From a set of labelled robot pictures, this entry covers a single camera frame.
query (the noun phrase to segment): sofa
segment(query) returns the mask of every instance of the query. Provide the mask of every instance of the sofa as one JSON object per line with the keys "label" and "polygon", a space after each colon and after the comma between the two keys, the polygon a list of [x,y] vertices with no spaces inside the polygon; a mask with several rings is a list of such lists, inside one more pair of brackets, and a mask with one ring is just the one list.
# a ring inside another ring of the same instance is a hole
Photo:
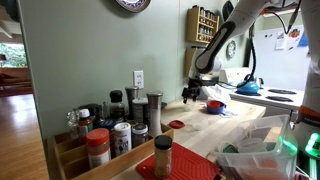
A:
{"label": "sofa", "polygon": [[31,87],[29,68],[0,68],[0,87]]}

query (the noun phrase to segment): rug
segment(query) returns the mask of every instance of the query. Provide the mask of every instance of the rug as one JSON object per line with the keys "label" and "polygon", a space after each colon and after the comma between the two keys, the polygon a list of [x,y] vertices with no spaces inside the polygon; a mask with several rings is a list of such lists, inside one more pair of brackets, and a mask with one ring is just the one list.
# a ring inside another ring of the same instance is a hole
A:
{"label": "rug", "polygon": [[0,90],[0,97],[7,97],[7,96],[16,96],[16,95],[24,95],[24,94],[32,94],[31,87],[23,87],[23,88],[11,88]]}

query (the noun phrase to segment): wooden floor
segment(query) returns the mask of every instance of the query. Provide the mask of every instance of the wooden floor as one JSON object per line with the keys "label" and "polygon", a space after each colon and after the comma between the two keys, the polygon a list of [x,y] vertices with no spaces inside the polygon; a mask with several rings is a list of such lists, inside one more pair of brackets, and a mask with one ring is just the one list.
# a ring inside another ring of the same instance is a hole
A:
{"label": "wooden floor", "polygon": [[33,95],[0,98],[0,179],[49,179]]}

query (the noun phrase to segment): electrical outlet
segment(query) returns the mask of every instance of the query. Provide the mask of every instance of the electrical outlet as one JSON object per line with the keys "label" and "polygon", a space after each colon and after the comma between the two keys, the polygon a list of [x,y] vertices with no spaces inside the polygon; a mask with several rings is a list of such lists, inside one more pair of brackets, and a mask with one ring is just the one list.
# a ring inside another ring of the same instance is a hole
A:
{"label": "electrical outlet", "polygon": [[133,71],[133,85],[138,86],[139,89],[144,88],[144,75],[143,71]]}

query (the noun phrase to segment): green light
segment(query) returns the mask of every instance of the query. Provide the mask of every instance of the green light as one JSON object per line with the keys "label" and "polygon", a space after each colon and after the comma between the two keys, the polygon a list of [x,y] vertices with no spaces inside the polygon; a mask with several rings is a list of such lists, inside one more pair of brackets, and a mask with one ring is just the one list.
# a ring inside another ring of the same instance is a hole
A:
{"label": "green light", "polygon": [[312,146],[310,146],[310,145],[306,146],[306,151],[307,151],[307,152],[312,151]]}
{"label": "green light", "polygon": [[312,140],[317,140],[318,139],[318,137],[319,137],[319,134],[318,133],[313,133],[312,135],[311,135],[311,138],[310,139],[312,139]]}
{"label": "green light", "polygon": [[294,152],[298,152],[298,148],[293,145],[291,142],[283,140],[283,144],[285,144],[286,146],[288,146],[291,150],[293,150]]}
{"label": "green light", "polygon": [[313,146],[314,143],[315,143],[315,141],[314,141],[313,139],[310,139],[310,140],[308,141],[308,145],[310,145],[310,146]]}

